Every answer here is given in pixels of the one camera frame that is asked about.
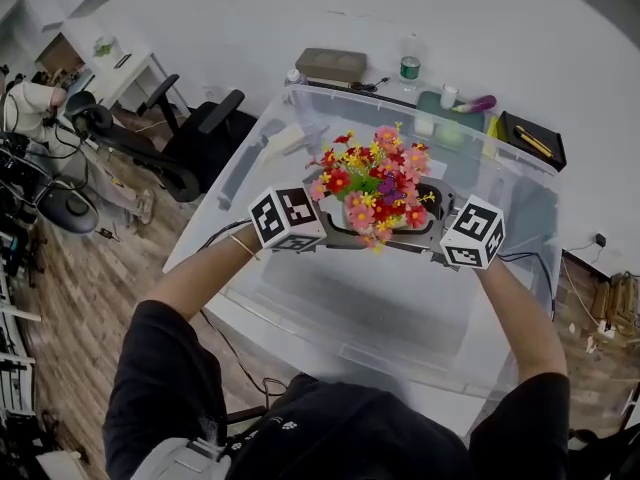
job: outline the plastic bin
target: plastic bin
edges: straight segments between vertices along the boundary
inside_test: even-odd
[[[500,207],[507,231],[500,253],[540,253],[555,287],[558,197],[550,166],[456,123],[340,91],[291,86],[273,100],[214,186],[219,187],[220,210],[212,229],[245,218],[247,206],[266,186],[299,184],[308,175],[305,149],[270,158],[263,152],[270,134],[296,122],[293,91],[310,93],[328,127],[327,143],[354,130],[356,139],[367,144],[378,126],[402,122],[405,142],[425,142],[434,164],[446,164],[443,179],[457,191],[456,206],[475,194]],[[414,133],[416,118],[434,123],[434,137]],[[228,186],[233,193],[225,193]],[[340,218],[339,212],[334,216]],[[431,263],[430,253],[391,248],[378,255],[324,247],[263,254],[263,261],[250,262],[234,277],[225,295],[272,325],[415,382],[482,397],[500,397],[515,385],[506,338],[472,270],[455,272]],[[549,288],[537,260],[509,266],[550,310]]]

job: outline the water bottle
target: water bottle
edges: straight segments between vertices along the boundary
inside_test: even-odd
[[[307,77],[297,69],[287,73],[284,80],[285,87],[289,85],[308,85]],[[298,118],[300,128],[305,134],[305,145],[311,155],[317,155],[322,150],[320,119],[313,109],[312,94],[306,91],[291,91],[291,99]]]

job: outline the person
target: person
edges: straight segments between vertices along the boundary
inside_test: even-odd
[[[304,374],[225,444],[220,365],[188,322],[260,248],[253,226],[242,228],[176,266],[137,306],[104,424],[112,480],[565,478],[564,352],[549,317],[497,258],[476,273],[519,385],[474,430],[468,450],[391,393]]]
[[[22,81],[5,92],[0,79],[4,126],[0,131],[24,135],[48,148],[54,175],[74,182],[105,217],[127,226],[149,224],[153,216],[154,194],[137,194],[120,181],[99,159],[93,148],[57,124],[45,126],[67,99],[66,91]]]

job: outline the wrist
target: wrist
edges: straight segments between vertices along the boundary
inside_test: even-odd
[[[253,227],[253,224],[249,224],[245,226],[240,231],[234,233],[238,240],[242,240],[251,251],[257,253],[262,250],[262,243],[258,238],[258,234],[256,233],[256,229]]]

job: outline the floor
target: floor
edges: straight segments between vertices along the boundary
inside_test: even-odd
[[[120,118],[130,119],[128,125],[132,129],[149,126],[144,119],[126,113]],[[162,126],[145,132],[158,141],[159,147],[168,134]],[[129,319],[136,301],[161,275],[173,244],[197,207],[197,201],[190,204],[173,201],[152,176],[133,168],[118,154],[112,155],[110,163],[132,187],[154,188],[157,195],[154,221],[137,232],[117,227],[121,242],[97,234],[73,237],[46,223],[39,224],[40,234],[49,242],[39,257],[46,273],[36,278],[36,288],[21,285],[14,293],[18,307],[43,318],[41,323],[23,326],[27,347],[37,360],[37,407],[58,415],[63,444],[86,449],[87,472],[93,479],[106,478],[100,429]],[[593,279],[571,262],[567,262],[567,267],[585,304],[590,306]],[[571,425],[591,428],[605,436],[620,425],[624,404],[640,377],[640,354],[633,356],[629,351],[605,347],[588,354],[587,322],[577,296],[563,276],[558,289],[556,328],[569,361]],[[574,333],[569,330],[572,323]],[[202,317],[194,319],[193,326],[203,344],[222,364],[229,411],[263,403],[262,395],[242,374],[220,336]],[[287,365],[220,327],[256,377],[270,376],[286,383],[295,375]]]

